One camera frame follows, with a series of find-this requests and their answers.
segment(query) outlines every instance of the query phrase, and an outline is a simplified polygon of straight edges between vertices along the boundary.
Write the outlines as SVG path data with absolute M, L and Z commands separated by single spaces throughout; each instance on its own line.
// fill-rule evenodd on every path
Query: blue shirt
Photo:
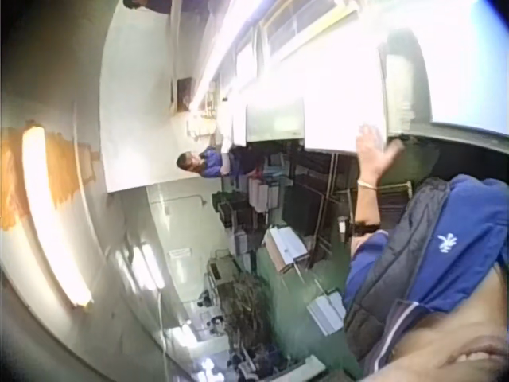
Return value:
M 237 177 L 242 175 L 242 170 L 240 169 L 240 162 L 236 160 L 232 154 L 228 154 L 230 156 L 230 173 L 229 175 L 232 177 Z M 204 169 L 201 171 L 200 175 L 202 177 L 221 177 L 221 166 L 223 165 L 223 159 L 221 158 L 221 153 L 214 149 L 213 147 L 207 147 L 200 156 L 205 160 Z
M 478 181 L 459 175 L 451 180 L 450 188 L 408 301 L 394 302 L 384 336 L 367 357 L 367 373 L 384 366 L 391 346 L 423 315 L 452 311 L 496 263 L 507 266 L 509 187 L 493 179 Z M 359 246 L 347 279 L 347 308 L 387 241 L 386 232 L 376 232 Z

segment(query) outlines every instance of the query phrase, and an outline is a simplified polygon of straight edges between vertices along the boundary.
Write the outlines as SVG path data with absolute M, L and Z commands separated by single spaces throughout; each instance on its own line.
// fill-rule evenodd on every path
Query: pipe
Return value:
M 170 201 L 180 201 L 182 199 L 189 199 L 191 197 L 198 197 L 198 198 L 200 198 L 201 206 L 202 207 L 204 207 L 207 204 L 207 201 L 201 195 L 199 195 L 199 194 L 188 195 L 187 197 L 174 197 L 173 199 L 162 199 L 160 201 L 151 201 L 150 204 L 156 205 L 156 204 L 159 204 L 159 203 L 168 203 Z

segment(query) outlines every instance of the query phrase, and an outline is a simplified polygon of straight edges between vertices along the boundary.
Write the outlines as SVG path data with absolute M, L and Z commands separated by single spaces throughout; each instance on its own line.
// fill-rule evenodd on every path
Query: fluorescent light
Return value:
M 172 335 L 175 337 L 180 346 L 184 346 L 186 348 L 198 343 L 196 336 L 187 324 L 184 324 L 182 327 L 172 329 Z
M 207 377 L 204 372 L 199 372 L 197 374 L 199 382 L 208 382 Z
M 138 284 L 142 289 L 156 290 L 157 285 L 152 279 L 146 261 L 143 259 L 143 254 L 138 247 L 133 248 L 133 263 L 132 268 L 134 277 L 138 280 Z
M 92 299 L 64 235 L 49 188 L 45 131 L 31 127 L 23 134 L 23 174 L 37 238 L 53 274 L 71 303 L 86 306 Z
M 233 4 L 224 16 L 223 26 L 215 39 L 214 47 L 210 58 L 205 65 L 204 74 L 196 90 L 196 94 L 191 102 L 191 111 L 197 111 L 201 101 L 205 97 L 210 81 L 216 74 L 224 55 L 229 50 L 231 44 L 239 34 L 247 19 L 258 9 L 262 0 L 232 0 Z
M 182 333 L 184 333 L 189 346 L 193 346 L 198 343 L 196 336 L 194 335 L 194 333 L 191 330 L 191 327 L 188 324 L 184 324 L 182 326 Z
M 130 289 L 133 291 L 133 293 L 136 294 L 137 290 L 136 283 L 133 280 L 133 276 L 131 276 L 129 272 L 129 268 L 126 265 L 126 260 L 124 259 L 124 256 L 122 255 L 121 251 L 117 251 L 115 253 L 115 259 L 117 260 L 117 264 L 120 268 L 120 271 L 122 271 L 124 276 L 126 276 L 127 282 L 130 285 Z
M 205 361 L 201 363 L 201 368 L 203 370 L 212 370 L 214 369 L 214 362 L 210 358 L 206 358 Z
M 150 274 L 156 283 L 158 289 L 165 287 L 165 280 L 162 278 L 161 271 L 157 266 L 157 260 L 153 255 L 152 247 L 148 244 L 142 246 L 143 255 L 145 256 L 146 264 L 149 266 Z

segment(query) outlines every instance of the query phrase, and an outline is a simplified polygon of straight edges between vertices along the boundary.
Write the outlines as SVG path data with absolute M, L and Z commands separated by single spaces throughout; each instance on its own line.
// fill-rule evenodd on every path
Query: window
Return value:
M 313 31 L 316 34 L 349 14 L 356 7 L 355 2 L 351 3 L 354 4 L 346 7 L 339 0 L 290 0 L 276 6 L 265 21 L 269 57 L 279 52 L 297 35 L 303 33 L 312 25 L 319 24 L 318 30 Z
M 237 86 L 239 87 L 242 87 L 256 77 L 256 58 L 251 43 L 246 44 L 237 53 L 235 69 Z

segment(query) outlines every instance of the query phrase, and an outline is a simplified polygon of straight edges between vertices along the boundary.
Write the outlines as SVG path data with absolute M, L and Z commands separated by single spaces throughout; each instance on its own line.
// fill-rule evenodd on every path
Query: floor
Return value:
M 280 188 L 280 203 L 285 183 Z M 284 224 L 282 209 L 271 213 L 270 221 Z M 360 376 L 356 359 L 350 354 L 343 330 L 325 337 L 307 311 L 307 305 L 323 290 L 344 290 L 349 271 L 350 256 L 347 248 L 332 236 L 332 254 L 318 262 L 311 270 L 300 266 L 302 279 L 295 270 L 284 275 L 276 269 L 264 247 L 257 252 L 257 273 L 269 287 L 270 321 L 274 341 L 286 356 L 304 359 L 314 354 L 329 370 L 342 369 L 352 376 Z

